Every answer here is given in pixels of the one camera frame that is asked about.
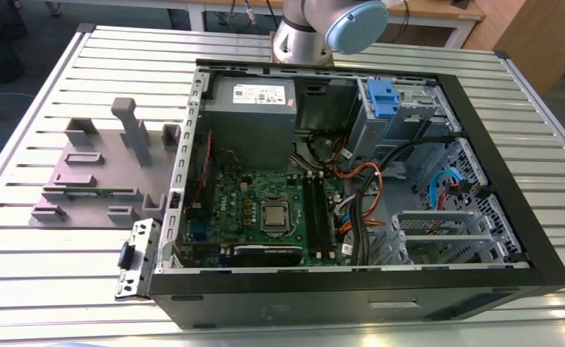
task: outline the power supply label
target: power supply label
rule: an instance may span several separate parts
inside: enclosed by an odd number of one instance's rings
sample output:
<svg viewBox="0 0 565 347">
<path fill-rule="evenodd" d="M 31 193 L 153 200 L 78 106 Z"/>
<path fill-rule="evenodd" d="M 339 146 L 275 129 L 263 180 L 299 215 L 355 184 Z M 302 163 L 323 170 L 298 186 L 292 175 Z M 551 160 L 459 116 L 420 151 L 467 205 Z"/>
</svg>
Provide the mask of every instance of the power supply label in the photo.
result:
<svg viewBox="0 0 565 347">
<path fill-rule="evenodd" d="M 283 85 L 237 85 L 234 103 L 286 105 Z"/>
</svg>

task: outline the cpu socket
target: cpu socket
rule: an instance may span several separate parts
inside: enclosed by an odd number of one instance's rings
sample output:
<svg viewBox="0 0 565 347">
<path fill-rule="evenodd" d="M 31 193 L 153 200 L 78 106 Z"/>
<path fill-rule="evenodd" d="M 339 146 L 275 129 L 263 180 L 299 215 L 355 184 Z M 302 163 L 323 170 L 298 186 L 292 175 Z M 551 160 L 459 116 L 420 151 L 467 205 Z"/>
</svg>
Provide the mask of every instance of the cpu socket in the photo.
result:
<svg viewBox="0 0 565 347">
<path fill-rule="evenodd" d="M 291 230 L 290 201 L 287 197 L 262 199 L 262 231 L 270 237 L 282 237 Z"/>
</svg>

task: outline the label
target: label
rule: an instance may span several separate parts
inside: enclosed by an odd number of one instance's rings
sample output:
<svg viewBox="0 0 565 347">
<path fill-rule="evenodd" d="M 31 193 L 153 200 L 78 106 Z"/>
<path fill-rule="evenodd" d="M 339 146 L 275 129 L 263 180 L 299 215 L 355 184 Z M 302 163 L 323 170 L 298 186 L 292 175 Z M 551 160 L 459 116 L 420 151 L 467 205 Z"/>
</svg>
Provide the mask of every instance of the label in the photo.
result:
<svg viewBox="0 0 565 347">
<path fill-rule="evenodd" d="M 368 304 L 371 309 L 420 309 L 422 306 L 415 301 L 384 301 Z"/>
<path fill-rule="evenodd" d="M 350 244 L 343 244 L 343 249 L 340 250 L 340 252 L 351 256 L 354 254 L 354 246 L 351 246 Z"/>
<path fill-rule="evenodd" d="M 343 150 L 340 150 L 340 154 L 347 158 L 351 159 L 351 155 L 354 154 L 352 152 L 350 152 L 350 150 L 347 148 L 343 148 Z"/>
<path fill-rule="evenodd" d="M 284 105 L 284 86 L 237 85 L 234 87 L 234 103 Z"/>
<path fill-rule="evenodd" d="M 99 197 L 95 192 L 66 192 L 70 197 Z"/>
</svg>

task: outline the table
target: table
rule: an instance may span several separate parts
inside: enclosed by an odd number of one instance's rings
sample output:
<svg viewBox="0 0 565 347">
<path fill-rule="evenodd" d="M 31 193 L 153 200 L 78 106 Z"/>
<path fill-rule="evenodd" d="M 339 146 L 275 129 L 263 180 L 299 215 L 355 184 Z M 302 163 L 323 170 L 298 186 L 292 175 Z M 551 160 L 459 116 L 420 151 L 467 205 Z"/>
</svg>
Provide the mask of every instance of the table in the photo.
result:
<svg viewBox="0 0 565 347">
<path fill-rule="evenodd" d="M 565 346 L 565 289 L 466 322 L 182 332 L 151 302 L 114 301 L 129 231 L 29 226 L 67 144 L 62 131 L 70 118 L 90 116 L 99 129 L 121 129 L 110 106 L 125 96 L 137 100 L 149 129 L 182 124 L 195 59 L 270 61 L 270 44 L 254 35 L 129 27 L 75 35 L 0 154 L 0 343 Z M 486 51 L 383 44 L 335 60 L 339 66 L 459 76 L 565 263 L 565 131 L 512 62 Z"/>
<path fill-rule="evenodd" d="M 245 13 L 245 1 L 237 1 L 237 12 Z M 205 15 L 207 11 L 229 12 L 233 5 L 233 0 L 61 0 L 59 2 L 185 9 L 189 11 L 193 31 L 206 31 Z M 283 3 L 284 0 L 271 0 L 274 13 L 279 16 L 283 15 Z M 451 3 L 451 0 L 410 0 L 410 25 L 451 27 L 454 30 L 446 48 L 462 48 L 474 26 L 486 16 L 475 1 L 470 3 L 468 9 L 460 9 Z M 271 14 L 266 0 L 251 0 L 251 4 L 257 14 Z M 57 13 L 57 8 L 50 6 L 53 14 Z M 402 24 L 406 17 L 404 4 L 394 7 L 390 12 L 390 22 Z"/>
</svg>

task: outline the ram slot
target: ram slot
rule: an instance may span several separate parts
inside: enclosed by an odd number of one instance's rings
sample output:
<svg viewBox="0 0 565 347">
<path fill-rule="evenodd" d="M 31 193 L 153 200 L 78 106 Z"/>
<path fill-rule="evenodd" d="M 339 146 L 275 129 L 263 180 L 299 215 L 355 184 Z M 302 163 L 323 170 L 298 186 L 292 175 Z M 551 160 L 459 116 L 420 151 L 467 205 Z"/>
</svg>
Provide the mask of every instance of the ram slot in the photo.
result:
<svg viewBox="0 0 565 347">
<path fill-rule="evenodd" d="M 315 254 L 319 251 L 319 236 L 318 236 L 318 219 L 315 209 L 315 195 L 312 191 L 314 179 L 306 177 L 302 182 L 302 195 L 304 198 L 304 221 L 306 232 L 310 243 L 310 253 Z"/>
<path fill-rule="evenodd" d="M 330 229 L 330 216 L 328 216 L 328 201 L 326 195 L 326 188 L 323 186 L 323 180 L 316 179 L 314 181 L 314 203 L 316 211 L 316 225 L 318 225 L 318 239 L 319 239 L 319 250 L 326 254 L 334 251 L 332 246 L 332 231 Z"/>
</svg>

